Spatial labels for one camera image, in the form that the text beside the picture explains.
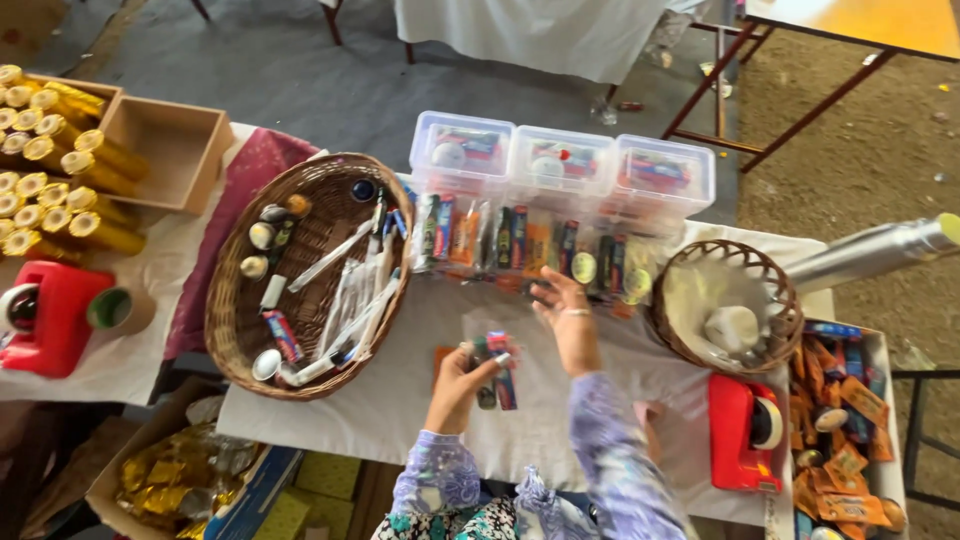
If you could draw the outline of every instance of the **woman's left hand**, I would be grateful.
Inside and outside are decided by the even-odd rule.
[[[493,360],[481,363],[473,371],[469,370],[469,364],[468,343],[462,343],[441,361],[433,401],[423,425],[425,430],[439,435],[459,435],[467,430],[477,390],[500,371],[500,366]]]

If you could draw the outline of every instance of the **floral dress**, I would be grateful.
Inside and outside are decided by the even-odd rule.
[[[625,396],[606,374],[573,381],[570,419],[596,523],[546,489],[533,466],[515,499],[481,503],[476,463],[460,437],[421,431],[373,540],[696,539],[647,456],[646,436]]]

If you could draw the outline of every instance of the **oval wicker basket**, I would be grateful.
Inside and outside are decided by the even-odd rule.
[[[258,221],[261,209],[270,203],[282,204],[295,193],[313,203],[310,213],[298,223],[291,243],[276,266],[276,272],[291,282],[353,235],[358,225],[371,219],[376,201],[357,203],[350,197],[350,188],[361,178],[384,185],[389,205],[397,207],[407,226],[412,227],[413,205],[393,171],[362,154],[333,154],[291,168],[267,184],[237,219],[227,242],[220,249],[217,268],[207,292],[204,329],[206,349],[220,371],[231,381],[270,398],[316,400],[329,396],[350,382],[380,347],[399,310],[410,279],[407,253],[412,234],[407,241],[400,240],[398,235],[394,242],[394,267],[400,268],[399,289],[387,306],[366,357],[357,358],[342,372],[328,372],[299,388],[279,388],[268,381],[255,380],[251,372],[253,359],[261,352],[275,348],[276,343],[266,322],[259,315],[260,299],[269,279],[254,282],[240,274],[240,262],[257,253],[250,243],[248,230]],[[365,258],[367,243],[366,238],[361,239],[344,257],[300,292],[283,291],[277,309],[286,315],[306,357],[313,355],[324,329],[345,261],[347,258]]]
[[[674,265],[702,257],[718,260],[732,259],[732,262],[741,258],[744,268],[756,269],[752,273],[758,273],[765,281],[776,285],[774,296],[776,302],[783,305],[783,309],[770,322],[772,334],[767,344],[767,351],[761,358],[762,363],[758,367],[739,370],[724,369],[705,362],[684,344],[671,327],[670,320],[666,315],[666,305],[663,297],[664,278]],[[796,351],[804,330],[804,314],[801,311],[800,302],[797,300],[797,293],[783,270],[766,254],[747,244],[721,239],[694,242],[681,249],[677,255],[667,261],[663,271],[654,281],[652,302],[650,309],[647,311],[647,316],[657,335],[673,352],[692,364],[727,375],[753,375],[776,369],[786,363]]]

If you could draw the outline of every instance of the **woman's right hand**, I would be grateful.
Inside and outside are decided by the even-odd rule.
[[[542,300],[533,303],[534,311],[553,328],[567,374],[575,379],[600,371],[603,366],[597,348],[597,328],[584,288],[549,266],[541,268],[540,274],[550,286],[535,284],[530,288]]]

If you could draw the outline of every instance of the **purple floral sleeve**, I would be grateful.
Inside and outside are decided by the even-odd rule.
[[[459,435],[420,432],[396,479],[391,514],[438,514],[476,505],[480,477]]]
[[[663,475],[624,396],[602,372],[573,381],[570,440],[605,538],[682,540],[696,533],[672,508]]]

